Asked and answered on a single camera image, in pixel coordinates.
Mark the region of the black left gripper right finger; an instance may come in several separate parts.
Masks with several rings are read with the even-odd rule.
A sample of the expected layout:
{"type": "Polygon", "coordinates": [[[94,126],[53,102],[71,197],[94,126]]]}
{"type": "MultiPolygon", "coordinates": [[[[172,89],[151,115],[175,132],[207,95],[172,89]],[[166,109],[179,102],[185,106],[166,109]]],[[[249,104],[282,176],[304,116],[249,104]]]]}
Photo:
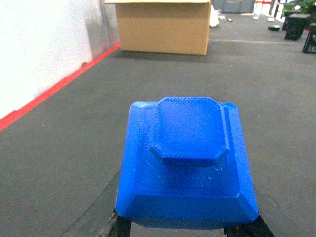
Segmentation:
{"type": "Polygon", "coordinates": [[[261,216],[249,224],[236,227],[224,228],[224,235],[227,237],[274,237],[268,225],[261,216]]]}

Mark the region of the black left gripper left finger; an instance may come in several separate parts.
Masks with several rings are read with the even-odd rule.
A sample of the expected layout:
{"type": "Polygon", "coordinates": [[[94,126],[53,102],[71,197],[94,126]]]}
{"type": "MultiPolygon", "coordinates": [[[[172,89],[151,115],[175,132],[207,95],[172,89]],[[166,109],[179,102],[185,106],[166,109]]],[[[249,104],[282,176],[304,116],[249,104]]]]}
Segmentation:
{"type": "Polygon", "coordinates": [[[116,211],[110,217],[109,220],[109,237],[130,237],[131,233],[131,221],[119,216],[116,211]]]}

